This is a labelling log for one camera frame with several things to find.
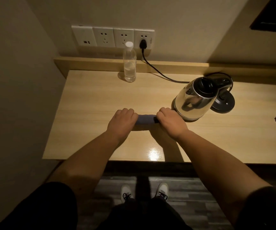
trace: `beige wall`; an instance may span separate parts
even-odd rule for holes
[[[249,28],[269,0],[27,1],[63,56],[120,54],[78,47],[73,24],[154,29],[150,60],[276,64],[276,33]]]
[[[65,79],[25,0],[0,0],[0,221],[56,166],[41,159]]]

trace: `shoelace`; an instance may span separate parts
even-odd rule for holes
[[[123,193],[123,198],[124,198],[125,200],[128,200],[128,199],[131,198],[131,197],[132,197],[131,194]]]
[[[165,200],[167,200],[168,199],[168,196],[167,195],[165,195],[164,193],[162,193],[162,192],[159,192],[159,195],[160,196],[162,196]]]

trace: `stainless steel kettle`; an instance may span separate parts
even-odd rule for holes
[[[235,106],[230,93],[232,86],[232,78],[225,73],[199,77],[179,92],[174,99],[174,109],[187,121],[198,120],[209,109],[218,113],[230,112]]]

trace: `forearm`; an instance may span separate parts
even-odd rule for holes
[[[119,143],[107,131],[102,133],[64,161],[48,181],[65,183],[76,196],[90,195]]]
[[[233,223],[237,209],[253,191],[269,186],[244,163],[233,155],[187,131],[178,139],[179,145],[190,158],[194,169],[206,188],[213,194],[225,214]]]

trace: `power outlet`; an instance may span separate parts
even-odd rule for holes
[[[97,46],[92,27],[72,26],[72,31],[79,46]]]
[[[123,48],[126,42],[134,42],[134,29],[114,28],[113,34],[116,47]]]
[[[113,28],[94,27],[93,33],[99,47],[115,47]]]
[[[134,30],[134,48],[140,48],[139,44],[143,39],[145,39],[145,41],[147,42],[147,49],[152,49],[154,45],[155,31],[135,29]]]

